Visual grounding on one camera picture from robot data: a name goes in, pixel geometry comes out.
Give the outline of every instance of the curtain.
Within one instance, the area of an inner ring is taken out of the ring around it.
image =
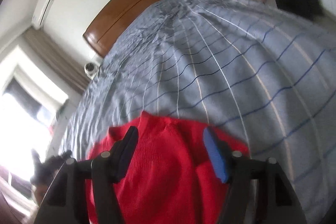
[[[33,118],[37,119],[37,113],[41,108],[41,104],[26,92],[15,78],[9,82],[3,94],[12,95],[19,105]]]
[[[0,177],[0,223],[21,224],[23,218],[31,215],[36,204],[21,195]]]
[[[85,74],[84,68],[46,33],[30,27],[23,33],[23,37],[35,53],[71,88],[79,94],[85,91],[90,79]]]

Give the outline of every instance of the brown curtain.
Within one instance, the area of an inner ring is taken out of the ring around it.
[[[23,37],[35,53],[71,88],[79,94],[85,91],[90,79],[85,74],[84,68],[45,32],[30,27],[23,33]]]

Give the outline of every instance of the blue stripe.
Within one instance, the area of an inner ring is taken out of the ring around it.
[[[242,82],[245,82],[245,81],[247,81],[247,80],[249,80],[249,79],[252,79],[253,77],[255,77],[255,76],[258,74],[258,72],[261,70],[261,68],[262,68],[265,64],[268,64],[268,63],[274,63],[274,61],[266,61],[266,62],[264,62],[264,63],[260,66],[260,68],[256,71],[255,74],[253,74],[253,75],[251,75],[250,77],[247,77],[247,78],[245,78],[245,79],[243,79],[243,80],[240,80],[240,81],[238,81],[238,82],[232,84],[230,87],[233,87],[233,86],[235,86],[235,85],[238,85],[238,84],[240,84],[240,83],[242,83]],[[208,95],[204,96],[203,99],[199,100],[199,101],[198,101],[197,103],[195,103],[194,105],[189,106],[189,107],[180,107],[179,110],[181,110],[181,109],[185,110],[185,109],[191,109],[191,108],[194,108],[194,107],[196,107],[200,102],[202,102],[204,99],[206,99],[206,98],[208,98],[208,97],[210,97],[210,96],[212,96],[212,95],[214,95],[214,94],[223,93],[223,92],[225,92],[225,91],[227,91],[227,90],[229,90],[229,89],[230,89],[230,88],[226,88],[226,89],[224,89],[224,90],[220,90],[220,91],[216,91],[216,92],[213,92],[213,93],[209,93]],[[176,110],[174,110],[173,112],[170,112],[170,113],[168,114],[168,116],[172,115],[172,114],[175,113],[175,112],[176,112]]]
[[[170,36],[170,37],[166,37],[166,35],[164,35],[163,37],[160,37],[160,38],[158,38],[157,40],[155,40],[155,41],[151,41],[151,37],[155,37],[157,34],[158,34],[158,32],[160,31],[160,30],[163,30],[163,29],[166,29],[167,27],[162,27],[162,28],[159,28],[158,30],[156,30],[154,33],[151,33],[148,37],[147,37],[147,43],[146,44],[149,44],[149,43],[151,43],[150,45],[149,45],[149,47],[150,46],[152,46],[153,45],[153,43],[154,42],[157,42],[157,41],[159,41],[159,40],[161,40],[162,38],[165,38],[166,40],[167,39],[169,39],[169,38],[172,38],[172,37],[174,37],[175,35],[176,35],[176,32],[174,33],[174,35],[172,35],[172,36]],[[196,42],[194,45],[192,45],[192,47],[194,47],[197,43],[199,43],[199,42],[202,42],[202,40],[199,40],[198,42]],[[145,62],[147,62],[147,61],[149,61],[150,60],[150,58],[149,59],[147,59],[146,61],[144,61],[142,64],[140,64],[140,65],[138,65],[138,66],[141,66],[141,65],[143,65]]]
[[[331,196],[335,196],[335,194],[336,194],[336,191],[331,191],[331,193],[330,193]],[[316,202],[314,202],[313,204],[311,204],[308,208],[304,209],[304,212],[305,213],[309,213],[309,211],[311,209],[313,209],[314,207],[316,207],[316,206],[321,205],[322,203],[324,203],[327,198],[328,197],[324,197],[324,198],[321,198],[321,199],[317,200]]]
[[[260,20],[261,20],[261,17],[259,17],[258,20],[256,20],[255,22],[253,22],[253,23],[246,29],[246,35],[245,35],[245,38],[247,38],[247,34],[249,33],[249,30],[252,28],[252,26],[254,26],[255,24],[257,24]]]
[[[332,49],[330,49],[330,50],[323,50],[321,53],[320,53],[320,55],[318,56],[318,58],[312,63],[312,65],[309,67],[309,69],[299,78],[299,80],[298,81],[296,81],[294,84],[293,84],[293,86],[286,86],[286,87],[283,87],[283,88],[281,88],[281,89],[279,89],[276,93],[275,93],[275,95],[271,98],[271,100],[269,100],[265,105],[263,105],[263,106],[261,106],[261,107],[259,107],[259,108],[257,108],[257,109],[254,109],[254,110],[252,110],[252,111],[250,111],[250,112],[247,112],[247,113],[245,113],[245,114],[243,114],[242,115],[242,117],[245,117],[245,116],[247,116],[247,115],[250,115],[250,114],[252,114],[252,113],[255,113],[255,112],[257,112],[257,111],[259,111],[259,110],[262,110],[262,109],[264,109],[265,107],[267,107],[274,99],[275,99],[275,97],[281,92],[281,91],[283,91],[283,90],[288,90],[288,89],[291,89],[291,88],[293,88],[294,86],[296,86],[301,80],[302,80],[302,78],[313,68],[313,66],[316,64],[316,62],[321,58],[321,56],[323,55],[323,53],[325,52],[325,51],[328,51],[328,52],[330,52]],[[218,125],[216,125],[216,126],[218,126],[218,127],[221,127],[221,126],[223,126],[223,125],[225,125],[225,124],[227,124],[228,122],[232,122],[232,121],[234,121],[234,120],[237,120],[237,119],[240,119],[240,116],[235,116],[235,117],[232,117],[232,118],[230,118],[230,119],[228,119],[228,120],[226,120],[225,122],[223,122],[223,123],[221,123],[221,124],[218,124]]]
[[[323,154],[323,158],[326,159],[330,153],[332,153],[336,148],[336,143],[330,147],[324,154]],[[313,165],[306,170],[305,172],[303,172],[301,175],[299,175],[295,180],[294,183],[298,183],[300,180],[304,179],[307,175],[309,175],[311,172],[313,172],[315,169],[317,169],[320,166],[321,160],[317,160],[316,162],[313,163]]]
[[[212,34],[210,34],[210,35],[207,36],[206,38],[212,36],[213,34],[215,34],[215,32],[213,32]],[[221,38],[216,39],[214,42],[212,42],[212,44],[216,43],[216,42],[219,41],[220,39],[221,39]],[[190,46],[190,47],[188,47],[188,48],[181,49],[181,50],[188,50],[188,49],[191,49],[191,48],[195,47],[196,44],[198,44],[198,43],[200,43],[200,42],[202,42],[202,40],[199,40],[199,41],[195,42],[192,46]],[[161,55],[159,55],[158,57],[156,57],[155,59],[153,59],[153,62],[154,62],[156,59],[158,59],[158,58],[164,56],[164,55],[169,51],[169,49],[170,49],[171,47],[173,47],[173,44],[170,45],[170,46],[168,47],[168,49],[167,49],[163,54],[161,54]],[[173,54],[172,54],[167,60],[165,60],[165,61],[163,61],[163,62],[161,62],[161,63],[157,63],[157,64],[153,67],[153,69],[154,69],[157,65],[162,64],[162,63],[165,63],[166,61],[168,61],[172,56],[173,56]],[[146,63],[146,62],[149,61],[150,59],[151,59],[151,58],[148,58],[147,60],[145,60],[144,62],[142,62],[140,65],[137,65],[137,67],[142,66],[144,63]]]
[[[329,32],[326,32],[326,31],[323,31],[323,32],[321,32],[318,36],[317,36],[317,38],[320,38],[320,36],[322,36],[322,35],[324,35],[324,34],[328,34]]]
[[[231,47],[231,45],[228,46],[228,47],[226,47],[226,48],[224,48],[223,50],[221,50],[221,51],[215,53],[214,55],[219,54],[219,53],[221,53],[221,52],[227,50],[227,49],[230,48],[230,47]],[[188,67],[189,65],[198,65],[198,64],[202,64],[202,63],[204,63],[205,61],[209,60],[211,57],[212,57],[212,56],[210,56],[210,57],[207,58],[206,60],[204,60],[204,61],[202,61],[202,62],[199,62],[199,63],[189,63],[189,64],[187,64],[187,65],[184,67],[182,73],[184,72],[184,70],[186,69],[186,67]],[[191,83],[189,83],[187,86],[185,86],[184,88],[182,88],[181,90],[179,90],[179,92],[180,92],[180,91],[183,91],[183,90],[185,90],[187,87],[189,87],[189,86],[190,86],[190,85],[191,85],[191,84],[192,84],[198,77],[213,75],[213,74],[217,73],[218,71],[220,71],[220,70],[218,69],[218,70],[216,70],[215,72],[210,73],[210,74],[198,75],[196,78],[194,78],[194,80],[193,80]],[[155,76],[155,74],[157,74],[157,73],[159,73],[159,72],[161,72],[161,70],[155,72],[154,75],[150,78],[150,80]],[[172,79],[174,79],[174,78],[176,78],[176,77],[179,77],[180,75],[182,75],[182,73],[180,73],[179,75],[174,76],[174,77],[172,77],[172,78],[170,78],[170,79],[167,79],[167,80],[161,80],[161,82],[170,81],[170,80],[172,80]],[[150,85],[149,87],[147,87],[146,90],[148,90],[148,89],[150,89],[151,87],[157,85],[158,83],[159,83],[159,82],[155,82],[154,84],[152,84],[152,85]],[[156,99],[154,99],[153,101],[159,99],[161,96],[163,96],[163,95],[165,95],[165,94],[168,94],[168,93],[177,93],[177,91],[168,91],[168,92],[165,92],[165,93],[163,93],[162,95],[160,95],[159,97],[157,97]],[[134,95],[133,95],[133,98],[136,97],[136,96],[138,96],[138,95],[141,95],[141,94],[143,94],[143,92],[139,92],[139,93],[137,93],[137,94],[134,94]]]
[[[282,57],[282,55],[285,53],[285,51],[288,50],[288,48],[291,46],[291,44],[293,44],[293,42],[295,41],[295,39],[297,39],[299,36],[301,36],[301,35],[303,35],[303,34],[304,34],[304,33],[299,33],[299,34],[297,34],[297,35],[293,38],[293,40],[288,44],[287,47],[285,47],[285,49],[283,50],[283,52],[279,55],[277,61]]]
[[[257,46],[257,45],[259,45],[259,43],[252,44],[250,47],[248,47],[248,49],[247,49],[245,52],[243,52],[243,53],[241,53],[241,54],[235,56],[229,63],[227,63],[227,64],[225,64],[223,67],[221,67],[221,69],[224,68],[224,67],[226,67],[227,65],[229,65],[229,64],[230,64],[231,62],[233,62],[233,60],[235,60],[237,57],[239,57],[239,56],[245,54],[251,47],[253,47],[253,46]],[[189,87],[189,86],[190,86],[190,85],[191,85],[191,84],[192,84],[198,77],[201,77],[201,76],[208,76],[208,75],[213,75],[213,74],[215,74],[215,73],[217,73],[217,72],[219,72],[219,71],[220,71],[220,69],[218,69],[218,70],[216,70],[215,72],[210,73],[210,74],[198,75],[196,78],[194,78],[194,80],[193,80],[191,83],[189,83],[187,86],[185,86],[184,88],[182,88],[182,89],[179,90],[179,91],[183,91],[183,90],[185,90],[185,89],[186,89],[187,87]],[[167,92],[161,94],[159,97],[157,97],[157,98],[151,100],[151,101],[150,101],[149,103],[147,103],[144,107],[147,107],[148,105],[152,104],[153,102],[157,101],[157,99],[159,99],[160,97],[162,97],[162,96],[164,96],[164,95],[166,95],[166,94],[168,94],[168,93],[177,93],[177,91],[167,91]],[[134,109],[134,110],[130,111],[130,113],[135,112],[135,111],[138,111],[138,110],[140,110],[140,109],[142,109],[142,107],[139,107],[139,108],[137,108],[137,109]]]
[[[157,19],[156,21],[154,21],[150,26],[148,26],[148,27],[146,27],[144,30],[142,30],[142,32],[139,33],[136,37],[132,37],[132,41],[134,41],[136,38],[138,38],[140,35],[142,35],[146,30],[148,30],[151,26],[153,26],[155,23],[157,23],[161,18],[162,18],[162,17],[158,18],[158,19]],[[152,32],[152,33],[147,37],[147,40],[148,40],[147,43],[151,42],[150,39],[149,39],[150,37],[152,37],[152,36],[156,36],[156,35],[158,34],[159,31],[164,30],[164,29],[166,28],[166,27],[162,27],[162,25],[163,25],[164,23],[165,23],[165,21],[163,21],[163,22],[158,26],[158,29],[157,29],[157,30],[153,30],[154,32]],[[123,44],[123,43],[125,42],[125,40],[128,39],[128,37],[129,37],[130,35],[132,35],[132,32],[130,32],[130,33],[128,34],[128,36],[127,36],[126,38],[124,38],[124,40],[121,41],[120,43]]]
[[[334,90],[334,92],[331,94],[331,96],[329,97],[329,99],[322,105],[322,107],[312,116],[313,118],[315,118],[326,106],[327,104],[331,101],[331,99],[334,97],[336,93],[336,90]],[[279,145],[280,143],[282,143],[285,139],[289,138],[294,132],[298,131],[300,128],[302,128],[305,124],[307,124],[310,121],[310,118],[305,119],[303,122],[301,122],[298,126],[296,126],[292,131],[290,131],[288,133],[288,135],[286,137],[283,137],[281,140],[279,140],[278,142],[272,144],[271,146],[269,146],[268,148],[265,148],[259,152],[256,152],[253,154],[253,156],[258,156],[260,154],[263,154],[265,152],[268,152],[269,150],[273,149],[274,147],[276,147],[277,145]]]
[[[283,21],[278,22],[272,28],[270,28],[267,32],[265,32],[265,35],[264,35],[264,38],[261,41],[261,44],[263,44],[263,42],[265,41],[266,35],[268,35],[272,30],[274,30],[276,27],[280,26],[282,23],[283,23]]]

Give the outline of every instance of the screw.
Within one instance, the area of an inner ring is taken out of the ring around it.
[[[277,160],[275,158],[268,158],[268,162],[270,164],[276,164],[277,163]]]
[[[242,153],[240,151],[233,151],[232,152],[232,155],[235,157],[235,158],[240,158],[242,156]]]
[[[101,155],[102,158],[108,158],[108,157],[111,155],[111,153],[108,152],[108,151],[104,151],[104,152],[101,153],[100,155]]]
[[[67,165],[73,164],[74,162],[75,162],[74,158],[69,158],[69,159],[66,160]]]

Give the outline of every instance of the blue gripper pad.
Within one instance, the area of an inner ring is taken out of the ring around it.
[[[229,174],[227,173],[226,168],[227,164],[222,158],[221,152],[216,144],[217,136],[214,134],[215,133],[213,133],[209,127],[205,128],[203,131],[203,143],[208,151],[209,159],[216,177],[218,177],[222,183],[226,183],[229,179]]]

